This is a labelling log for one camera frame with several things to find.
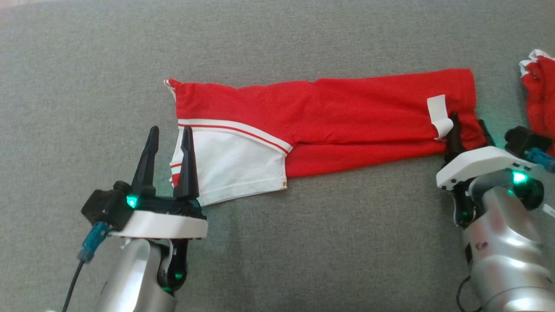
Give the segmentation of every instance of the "striped trim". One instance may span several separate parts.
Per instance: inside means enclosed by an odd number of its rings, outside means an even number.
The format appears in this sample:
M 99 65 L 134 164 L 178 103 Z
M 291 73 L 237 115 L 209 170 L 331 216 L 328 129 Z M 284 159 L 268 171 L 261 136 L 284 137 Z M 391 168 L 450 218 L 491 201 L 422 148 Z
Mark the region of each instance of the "striped trim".
M 235 133 L 267 145 L 283 155 L 287 155 L 292 149 L 291 144 L 286 141 L 244 123 L 218 119 L 178 119 L 178 123 L 179 127 L 188 125 L 195 130 Z

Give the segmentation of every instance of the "black cable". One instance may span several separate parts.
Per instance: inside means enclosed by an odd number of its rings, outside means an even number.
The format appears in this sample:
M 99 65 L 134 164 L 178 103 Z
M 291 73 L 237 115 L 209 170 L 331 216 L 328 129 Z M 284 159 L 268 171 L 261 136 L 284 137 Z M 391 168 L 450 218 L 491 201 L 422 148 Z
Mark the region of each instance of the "black cable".
M 461 290 L 462 290 L 462 287 L 463 287 L 469 280 L 470 280 L 470 276 L 467 276 L 465 279 L 462 280 L 461 285 L 459 285 L 459 286 L 458 286 L 458 289 L 457 289 L 457 305 L 458 305 L 458 308 L 459 308 L 459 310 L 460 310 L 461 312 L 466 312 L 466 310 L 462 307 L 461 301 L 460 301 Z M 482 307 L 479 307 L 477 310 L 474 310 L 474 311 L 471 311 L 471 312 L 480 312 L 480 311 L 482 311 Z
M 79 265 L 77 266 L 77 270 L 75 270 L 75 274 L 73 274 L 73 279 L 71 280 L 71 284 L 69 285 L 68 295 L 65 297 L 64 307 L 62 308 L 62 312 L 67 312 L 69 301 L 71 300 L 71 295 L 73 294 L 73 288 L 77 283 L 77 278 L 79 277 L 79 273 L 81 273 L 81 269 L 83 268 L 83 264 L 85 264 L 84 260 L 79 261 Z

